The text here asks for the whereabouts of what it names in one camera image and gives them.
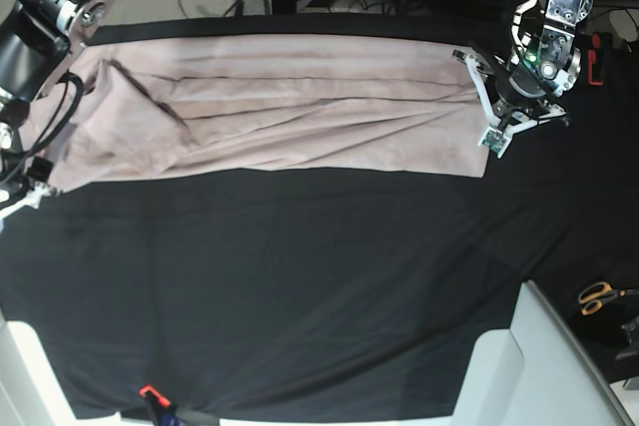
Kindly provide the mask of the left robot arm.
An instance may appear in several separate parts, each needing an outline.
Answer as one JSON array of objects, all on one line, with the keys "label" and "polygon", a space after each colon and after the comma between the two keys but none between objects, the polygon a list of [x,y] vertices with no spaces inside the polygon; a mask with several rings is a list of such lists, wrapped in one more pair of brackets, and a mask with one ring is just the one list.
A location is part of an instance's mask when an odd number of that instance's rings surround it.
[{"label": "left robot arm", "polygon": [[561,102],[581,72],[578,27],[594,0],[525,0],[509,27],[510,56],[500,60],[479,44],[455,50],[478,94],[487,125],[478,144],[502,158],[517,134],[553,121],[569,124]]}]

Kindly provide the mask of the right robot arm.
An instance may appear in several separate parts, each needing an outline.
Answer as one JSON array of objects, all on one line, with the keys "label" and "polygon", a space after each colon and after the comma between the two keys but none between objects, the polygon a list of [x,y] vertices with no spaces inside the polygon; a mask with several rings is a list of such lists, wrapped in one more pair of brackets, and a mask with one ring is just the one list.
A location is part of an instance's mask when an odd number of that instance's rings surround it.
[{"label": "right robot arm", "polygon": [[[70,68],[86,49],[115,0],[16,0],[1,23],[1,215],[35,209],[58,194],[42,157],[76,113],[84,83]],[[36,139],[20,130],[33,102],[57,85],[65,95]]]}]

